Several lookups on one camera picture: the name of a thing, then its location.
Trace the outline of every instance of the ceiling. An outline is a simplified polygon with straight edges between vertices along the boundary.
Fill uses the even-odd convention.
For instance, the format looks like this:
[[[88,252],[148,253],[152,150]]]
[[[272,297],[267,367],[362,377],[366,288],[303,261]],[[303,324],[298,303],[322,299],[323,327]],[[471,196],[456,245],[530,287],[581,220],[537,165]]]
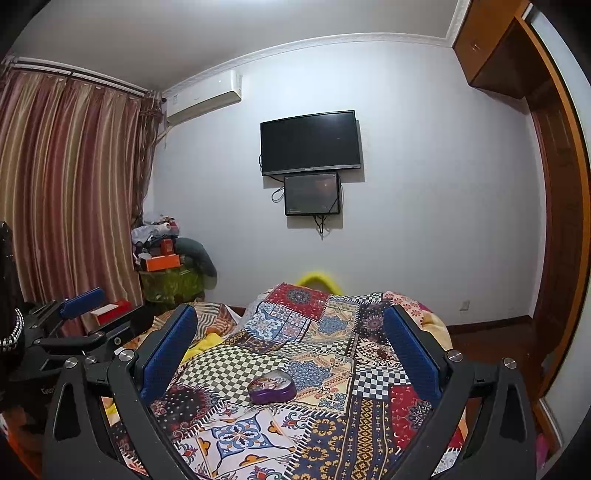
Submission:
[[[12,52],[165,90],[210,67],[327,35],[445,38],[457,0],[52,0]]]

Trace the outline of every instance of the patchwork quilt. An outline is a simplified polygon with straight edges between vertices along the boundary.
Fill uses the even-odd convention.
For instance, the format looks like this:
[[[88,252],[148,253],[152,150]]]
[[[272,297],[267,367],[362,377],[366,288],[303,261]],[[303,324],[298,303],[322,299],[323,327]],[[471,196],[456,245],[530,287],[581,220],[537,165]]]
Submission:
[[[223,305],[196,305],[195,341],[212,331],[225,341],[179,367],[151,410],[196,478],[379,479],[431,409],[385,336],[393,304],[421,325],[421,306],[393,292],[347,297],[284,283],[240,325]],[[293,377],[297,396],[253,405],[247,385],[275,369]],[[124,425],[113,428],[127,465],[145,475]],[[435,473],[453,465],[462,443],[456,430]]]

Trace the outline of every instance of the air conditioner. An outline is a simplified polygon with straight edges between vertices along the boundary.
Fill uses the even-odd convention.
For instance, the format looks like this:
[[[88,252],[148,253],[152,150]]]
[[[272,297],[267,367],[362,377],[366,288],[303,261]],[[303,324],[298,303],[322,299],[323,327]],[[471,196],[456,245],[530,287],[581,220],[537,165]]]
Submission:
[[[169,125],[177,125],[242,99],[242,78],[236,70],[214,75],[176,93],[167,105]]]

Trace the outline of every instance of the wall-mounted tv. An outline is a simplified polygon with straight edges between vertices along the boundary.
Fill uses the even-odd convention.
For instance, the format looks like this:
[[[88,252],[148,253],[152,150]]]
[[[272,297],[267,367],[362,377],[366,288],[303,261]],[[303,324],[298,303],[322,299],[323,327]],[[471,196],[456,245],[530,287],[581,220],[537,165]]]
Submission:
[[[263,175],[360,167],[353,110],[261,123]]]

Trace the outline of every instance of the small monitor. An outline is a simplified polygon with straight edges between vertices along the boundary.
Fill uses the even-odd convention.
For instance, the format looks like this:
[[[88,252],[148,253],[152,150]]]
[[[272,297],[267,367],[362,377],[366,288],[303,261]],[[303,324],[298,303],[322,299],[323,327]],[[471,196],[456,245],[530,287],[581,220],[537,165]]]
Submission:
[[[284,186],[287,216],[340,213],[339,175],[335,171],[288,175]]]

